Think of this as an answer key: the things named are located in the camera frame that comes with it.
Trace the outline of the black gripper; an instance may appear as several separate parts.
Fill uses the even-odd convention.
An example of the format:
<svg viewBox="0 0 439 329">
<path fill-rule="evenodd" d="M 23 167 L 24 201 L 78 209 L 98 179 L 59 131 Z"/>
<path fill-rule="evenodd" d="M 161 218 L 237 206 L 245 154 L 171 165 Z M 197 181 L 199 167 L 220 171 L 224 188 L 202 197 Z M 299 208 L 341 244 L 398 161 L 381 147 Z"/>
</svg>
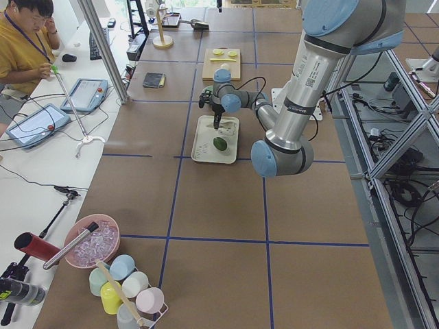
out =
<svg viewBox="0 0 439 329">
<path fill-rule="evenodd" d="M 211 100 L 211 107 L 214 112 L 213 127 L 215 130 L 218 130 L 219 123 L 222 120 L 222 114 L 225 112 L 225 109 L 221 104 L 221 99 L 218 96 L 215 96 L 214 92 L 211 92 L 210 100 Z"/>
</svg>

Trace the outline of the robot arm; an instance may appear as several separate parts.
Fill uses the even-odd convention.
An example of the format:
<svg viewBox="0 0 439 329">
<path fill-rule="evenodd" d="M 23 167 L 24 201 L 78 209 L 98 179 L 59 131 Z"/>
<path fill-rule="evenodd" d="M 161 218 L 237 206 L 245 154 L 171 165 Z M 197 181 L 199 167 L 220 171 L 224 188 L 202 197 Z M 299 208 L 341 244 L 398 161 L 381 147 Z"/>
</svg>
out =
<svg viewBox="0 0 439 329">
<path fill-rule="evenodd" d="M 313 148 L 303 131 L 327 89 L 336 64 L 347 55 L 387 51 L 403 39 L 405 1 L 309 1 L 302 14 L 302 36 L 290 81 L 282 89 L 277 112 L 261 92 L 239 90 L 231 74 L 218 69 L 213 89 L 200 95 L 218 128 L 223 112 L 251 109 L 265 130 L 250 156 L 263 177 L 294 175 L 313 162 Z"/>
</svg>

